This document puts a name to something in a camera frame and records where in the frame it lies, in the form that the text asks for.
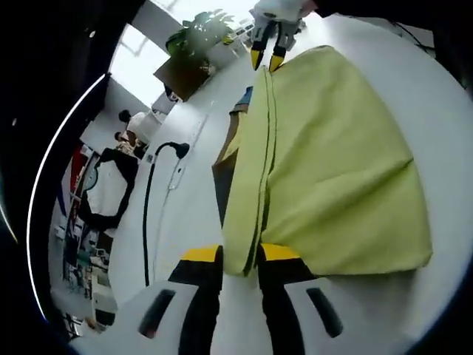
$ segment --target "yellow-green cloth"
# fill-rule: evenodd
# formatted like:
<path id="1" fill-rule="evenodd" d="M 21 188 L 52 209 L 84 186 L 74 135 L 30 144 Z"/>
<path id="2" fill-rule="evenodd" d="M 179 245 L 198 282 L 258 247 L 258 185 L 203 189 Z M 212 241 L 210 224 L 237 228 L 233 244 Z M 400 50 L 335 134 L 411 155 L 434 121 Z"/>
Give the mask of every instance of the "yellow-green cloth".
<path id="1" fill-rule="evenodd" d="M 247 274 L 261 242 L 291 247 L 317 275 L 428 263 L 429 223 L 409 147 L 383 101 L 332 47 L 260 70 L 234 140 L 225 272 Z"/>

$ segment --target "power cord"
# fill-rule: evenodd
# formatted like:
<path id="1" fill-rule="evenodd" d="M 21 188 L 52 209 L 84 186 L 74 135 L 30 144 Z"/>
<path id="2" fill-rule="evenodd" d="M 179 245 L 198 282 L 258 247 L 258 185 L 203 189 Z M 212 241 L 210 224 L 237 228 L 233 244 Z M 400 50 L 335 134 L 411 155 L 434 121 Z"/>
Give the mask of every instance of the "power cord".
<path id="1" fill-rule="evenodd" d="M 143 208 L 143 261 L 144 261 L 144 269 L 145 269 L 145 285 L 146 287 L 149 286 L 149 267 L 148 267 L 148 237 L 147 237 L 147 222 L 148 222 L 148 204 L 149 204 L 149 193 L 151 191 L 151 184 L 154 175 L 154 167 L 156 166 L 157 156 L 160 154 L 161 150 L 167 146 L 174 148 L 176 151 L 176 156 L 180 160 L 184 158 L 187 153 L 189 152 L 190 146 L 187 143 L 178 144 L 175 142 L 166 142 L 161 144 L 155 154 L 151 164 L 151 169 L 149 170 L 148 176 L 148 185 L 146 187 L 146 194 L 145 194 L 145 206 Z"/>
<path id="2" fill-rule="evenodd" d="M 207 120 L 208 118 L 210 117 L 210 111 L 211 111 L 211 108 L 214 106 L 214 103 L 215 103 L 215 100 L 212 100 L 211 104 L 210 104 L 210 107 L 208 108 L 207 110 L 207 114 L 205 115 L 203 121 L 200 123 L 199 125 L 199 128 L 197 129 L 197 133 L 195 135 L 192 136 L 192 139 L 191 139 L 191 142 L 190 142 L 190 145 L 191 145 L 191 151 L 192 149 L 194 149 L 194 146 L 196 145 L 196 142 L 197 140 L 199 139 L 200 137 L 200 134 L 202 133 L 203 129 L 204 129 L 204 126 L 205 124 L 207 123 Z M 174 173 L 176 172 L 177 170 L 177 167 L 178 167 L 178 163 L 174 166 L 174 171 L 173 171 L 173 174 L 172 176 L 174 176 Z M 157 260 L 157 250 L 158 250 L 158 245 L 159 245 L 159 241 L 161 239 L 161 228 L 163 226 L 163 218 L 164 218 L 164 214 L 166 212 L 166 207 L 167 207 L 167 203 L 168 203 L 168 197 L 169 197 L 169 194 L 171 193 L 171 191 L 173 189 L 175 189 L 174 186 L 172 186 L 173 184 L 173 181 L 172 181 L 172 177 L 171 177 L 171 180 L 169 180 L 169 183 L 168 183 L 168 187 L 167 187 L 167 191 L 166 191 L 166 196 L 164 197 L 164 202 L 163 202 L 163 205 L 161 206 L 161 209 L 160 209 L 160 215 L 158 217 L 158 223 L 157 223 L 157 242 L 156 242 L 156 247 L 155 247 L 155 250 L 154 250 L 154 257 L 153 257 L 153 281 L 156 281 L 156 260 Z"/>
<path id="3" fill-rule="evenodd" d="M 409 36 L 411 36 L 411 38 L 412 38 L 414 41 L 416 41 L 416 42 L 418 43 L 417 46 L 418 46 L 419 48 L 421 48 L 425 53 L 429 54 L 429 52 L 427 52 L 427 50 L 435 50 L 435 48 L 433 48 L 433 47 L 428 47 L 428 46 L 423 45 L 423 44 L 421 43 L 421 41 L 419 41 L 418 38 L 415 37 L 414 34 L 413 34 L 411 31 L 409 31 L 405 26 L 403 26 L 403 25 L 400 24 L 399 22 L 394 22 L 394 21 L 389 21 L 389 22 L 390 22 L 390 24 L 391 24 L 392 26 L 399 27 L 399 28 L 401 28 L 404 32 L 408 33 Z"/>

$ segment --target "yellow stripe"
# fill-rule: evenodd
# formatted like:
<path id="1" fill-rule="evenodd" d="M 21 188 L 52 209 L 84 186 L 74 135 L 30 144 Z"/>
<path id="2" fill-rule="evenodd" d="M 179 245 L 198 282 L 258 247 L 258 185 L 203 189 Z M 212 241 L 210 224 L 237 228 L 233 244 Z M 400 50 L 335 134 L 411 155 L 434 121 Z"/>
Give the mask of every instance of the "yellow stripe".
<path id="1" fill-rule="evenodd" d="M 283 57 L 279 57 L 278 55 L 273 55 L 269 63 L 269 71 L 274 72 L 276 69 L 278 69 L 281 66 L 283 61 L 284 61 Z"/>
<path id="2" fill-rule="evenodd" d="M 253 69 L 258 69 L 256 68 L 256 65 L 258 64 L 259 57 L 262 55 L 262 53 L 258 50 L 251 50 L 251 63 L 253 64 Z"/>
<path id="3" fill-rule="evenodd" d="M 189 249 L 183 255 L 183 257 L 181 257 L 181 260 L 205 261 L 207 263 L 213 263 L 215 261 L 215 254 L 217 253 L 218 248 L 218 244 L 213 244 L 212 246 L 205 248 Z"/>
<path id="4" fill-rule="evenodd" d="M 276 244 L 263 243 L 262 247 L 265 250 L 267 261 L 300 258 L 299 255 L 297 255 L 294 251 L 292 251 L 291 248 L 287 246 L 277 246 Z"/>

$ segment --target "green leaves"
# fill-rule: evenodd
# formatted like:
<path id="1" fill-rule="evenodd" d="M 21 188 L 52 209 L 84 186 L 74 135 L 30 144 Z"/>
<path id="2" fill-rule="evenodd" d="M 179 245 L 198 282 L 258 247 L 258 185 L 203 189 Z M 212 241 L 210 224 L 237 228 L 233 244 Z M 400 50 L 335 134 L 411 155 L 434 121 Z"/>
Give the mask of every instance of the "green leaves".
<path id="1" fill-rule="evenodd" d="M 207 51 L 231 32 L 233 18 L 222 9 L 199 13 L 193 21 L 183 21 L 184 28 L 169 37 L 166 49 L 172 56 L 205 60 Z"/>

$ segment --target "white shirt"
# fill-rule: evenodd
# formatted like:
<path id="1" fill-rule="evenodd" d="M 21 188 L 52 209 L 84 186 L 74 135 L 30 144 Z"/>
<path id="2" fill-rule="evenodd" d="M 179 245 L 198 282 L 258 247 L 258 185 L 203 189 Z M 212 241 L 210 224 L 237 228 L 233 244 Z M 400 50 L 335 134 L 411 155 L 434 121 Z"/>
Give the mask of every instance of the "white shirt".
<path id="1" fill-rule="evenodd" d="M 160 123 L 152 112 L 139 112 L 130 118 L 126 130 L 133 132 L 143 143 L 149 144 L 159 127 Z"/>

